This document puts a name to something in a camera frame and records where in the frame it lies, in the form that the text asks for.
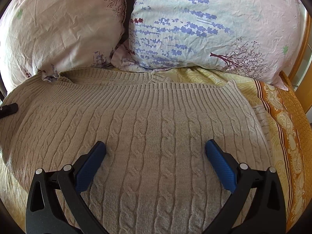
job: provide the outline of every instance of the pillowcase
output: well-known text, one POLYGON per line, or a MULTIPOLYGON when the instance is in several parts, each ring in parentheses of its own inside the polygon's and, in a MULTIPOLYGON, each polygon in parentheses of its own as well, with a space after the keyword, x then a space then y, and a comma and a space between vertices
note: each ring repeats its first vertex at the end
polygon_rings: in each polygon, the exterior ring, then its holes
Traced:
POLYGON ((0 72, 12 91, 43 73, 106 67, 123 34, 125 0, 12 0, 0 21, 0 72))
POLYGON ((122 70, 199 65, 284 87, 301 36, 299 0, 135 0, 122 70))

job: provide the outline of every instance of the floral pillowcase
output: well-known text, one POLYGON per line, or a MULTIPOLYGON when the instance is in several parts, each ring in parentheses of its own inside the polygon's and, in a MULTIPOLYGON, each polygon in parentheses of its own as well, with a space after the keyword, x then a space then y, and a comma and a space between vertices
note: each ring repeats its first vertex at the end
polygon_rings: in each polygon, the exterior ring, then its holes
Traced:
POLYGON ((135 0, 111 62, 133 72, 199 65, 287 89, 278 74, 300 35, 299 0, 135 0))

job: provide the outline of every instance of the green leaf print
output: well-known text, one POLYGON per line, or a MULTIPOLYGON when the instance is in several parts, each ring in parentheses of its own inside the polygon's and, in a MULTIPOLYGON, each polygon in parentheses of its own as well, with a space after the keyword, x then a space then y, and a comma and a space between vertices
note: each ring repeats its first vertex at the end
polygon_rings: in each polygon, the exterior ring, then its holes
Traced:
POLYGON ((289 48, 289 46, 284 46, 284 48, 283 48, 284 55, 286 55, 288 53, 288 48, 289 48))
POLYGON ((23 9, 20 9, 19 11, 18 11, 18 14, 16 15, 16 17, 18 18, 18 19, 21 19, 21 16, 23 15, 23 9))

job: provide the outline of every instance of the knitted fabric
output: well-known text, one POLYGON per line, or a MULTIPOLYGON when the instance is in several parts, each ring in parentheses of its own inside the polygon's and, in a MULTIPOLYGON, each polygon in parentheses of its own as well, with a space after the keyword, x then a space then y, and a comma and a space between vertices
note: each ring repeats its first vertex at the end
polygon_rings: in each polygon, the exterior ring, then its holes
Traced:
POLYGON ((0 146, 27 191, 37 168, 60 170, 96 141, 106 144, 82 197, 110 234, 201 233, 229 196, 205 156, 209 139, 251 168, 272 165, 256 114, 233 81, 182 84, 84 68, 61 73, 55 83, 35 75, 4 100, 14 102, 18 112, 0 120, 0 146))

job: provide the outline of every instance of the white pillow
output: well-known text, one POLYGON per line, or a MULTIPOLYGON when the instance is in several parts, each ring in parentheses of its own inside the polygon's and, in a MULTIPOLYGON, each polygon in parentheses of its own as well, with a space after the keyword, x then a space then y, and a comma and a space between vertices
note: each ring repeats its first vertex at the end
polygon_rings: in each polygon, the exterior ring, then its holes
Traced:
POLYGON ((123 34, 125 0, 12 0, 0 21, 0 72, 12 91, 28 77, 105 67, 123 34))
POLYGON ((296 59, 299 0, 135 0, 129 43, 113 56, 122 70, 199 65, 284 87, 296 59))

